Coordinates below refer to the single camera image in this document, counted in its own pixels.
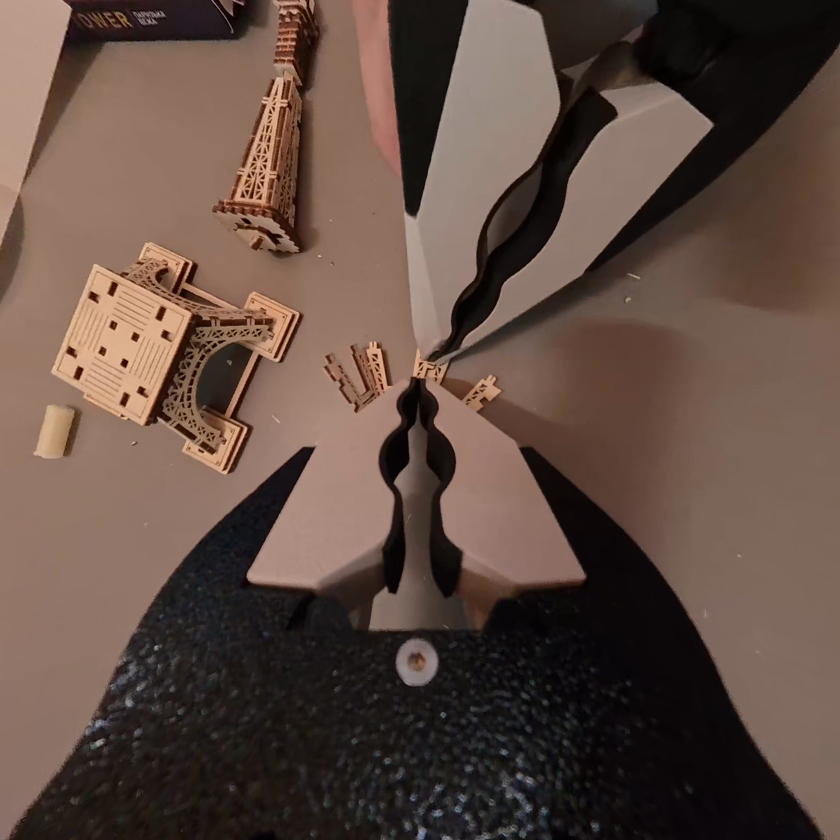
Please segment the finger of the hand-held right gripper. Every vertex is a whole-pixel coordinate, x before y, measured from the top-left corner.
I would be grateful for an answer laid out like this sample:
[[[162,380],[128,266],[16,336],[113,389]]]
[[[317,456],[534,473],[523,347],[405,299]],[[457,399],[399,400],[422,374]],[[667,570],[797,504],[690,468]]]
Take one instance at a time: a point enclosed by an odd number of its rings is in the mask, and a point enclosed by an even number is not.
[[[582,277],[712,127],[659,82],[581,94],[542,159],[530,209],[456,303],[445,356]]]
[[[405,215],[423,358],[444,348],[455,304],[478,275],[487,221],[537,161],[559,112],[540,13],[515,2],[468,2],[421,202]]]

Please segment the folded instruction leaflet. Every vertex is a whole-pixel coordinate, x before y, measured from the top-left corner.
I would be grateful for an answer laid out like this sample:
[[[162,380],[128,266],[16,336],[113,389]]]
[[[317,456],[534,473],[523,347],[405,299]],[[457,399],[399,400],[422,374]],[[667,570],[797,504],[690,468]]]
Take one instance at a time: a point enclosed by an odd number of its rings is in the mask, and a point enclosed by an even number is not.
[[[63,1],[1,2],[1,238],[28,171],[69,19]]]

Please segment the purple puzzle box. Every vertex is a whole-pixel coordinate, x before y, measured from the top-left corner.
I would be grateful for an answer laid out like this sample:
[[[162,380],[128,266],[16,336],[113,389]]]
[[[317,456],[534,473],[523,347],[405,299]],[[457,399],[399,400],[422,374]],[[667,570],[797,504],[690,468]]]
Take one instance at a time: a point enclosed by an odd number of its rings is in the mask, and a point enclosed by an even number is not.
[[[77,43],[235,39],[247,1],[68,1]]]

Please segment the pale wax stick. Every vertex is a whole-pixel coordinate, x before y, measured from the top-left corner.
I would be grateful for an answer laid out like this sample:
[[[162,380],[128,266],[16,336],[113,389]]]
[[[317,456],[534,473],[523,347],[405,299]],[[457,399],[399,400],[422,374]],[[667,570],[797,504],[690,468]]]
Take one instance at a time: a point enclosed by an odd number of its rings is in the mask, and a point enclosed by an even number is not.
[[[34,456],[42,459],[65,457],[76,417],[77,411],[73,406],[47,405]]]

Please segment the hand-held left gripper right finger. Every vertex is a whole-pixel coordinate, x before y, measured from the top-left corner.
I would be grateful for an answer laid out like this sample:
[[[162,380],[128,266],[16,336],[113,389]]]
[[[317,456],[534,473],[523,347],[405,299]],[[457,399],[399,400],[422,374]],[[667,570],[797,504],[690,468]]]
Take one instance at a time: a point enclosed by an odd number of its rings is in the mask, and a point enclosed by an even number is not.
[[[426,462],[438,480],[429,559],[470,621],[524,593],[586,578],[517,443],[441,385],[423,382]]]

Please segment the wooden tower spire model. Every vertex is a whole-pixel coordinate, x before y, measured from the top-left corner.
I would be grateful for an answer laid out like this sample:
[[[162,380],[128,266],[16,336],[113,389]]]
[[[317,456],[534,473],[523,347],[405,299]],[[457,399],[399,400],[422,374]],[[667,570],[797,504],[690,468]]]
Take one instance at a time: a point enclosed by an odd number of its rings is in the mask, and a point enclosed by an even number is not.
[[[275,76],[227,198],[213,215],[250,249],[301,251],[296,230],[302,95],[319,39],[314,1],[275,1]]]

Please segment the wooden tower base model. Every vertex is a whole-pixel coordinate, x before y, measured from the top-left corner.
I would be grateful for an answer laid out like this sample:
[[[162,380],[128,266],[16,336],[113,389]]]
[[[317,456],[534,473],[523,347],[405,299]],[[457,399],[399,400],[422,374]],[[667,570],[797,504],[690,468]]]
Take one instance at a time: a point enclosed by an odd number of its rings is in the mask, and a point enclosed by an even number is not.
[[[237,307],[196,286],[196,268],[154,242],[121,272],[93,266],[52,373],[226,475],[250,435],[236,414],[256,367],[284,360],[301,314],[257,291]]]

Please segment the person's right hand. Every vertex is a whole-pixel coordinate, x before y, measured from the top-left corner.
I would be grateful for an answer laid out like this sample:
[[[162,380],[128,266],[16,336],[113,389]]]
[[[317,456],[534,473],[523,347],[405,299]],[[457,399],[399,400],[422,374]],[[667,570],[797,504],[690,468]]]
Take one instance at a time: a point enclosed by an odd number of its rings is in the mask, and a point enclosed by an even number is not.
[[[352,1],[360,69],[372,137],[397,176],[402,175],[393,87],[389,3]]]

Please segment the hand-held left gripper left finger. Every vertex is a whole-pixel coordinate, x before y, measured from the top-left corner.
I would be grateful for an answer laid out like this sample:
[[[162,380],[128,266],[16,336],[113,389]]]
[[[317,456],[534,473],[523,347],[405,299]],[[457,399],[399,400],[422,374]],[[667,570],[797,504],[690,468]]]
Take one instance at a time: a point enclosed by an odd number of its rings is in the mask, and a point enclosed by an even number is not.
[[[418,380],[394,385],[327,427],[247,572],[252,585],[315,595],[397,592],[404,571],[403,498]]]

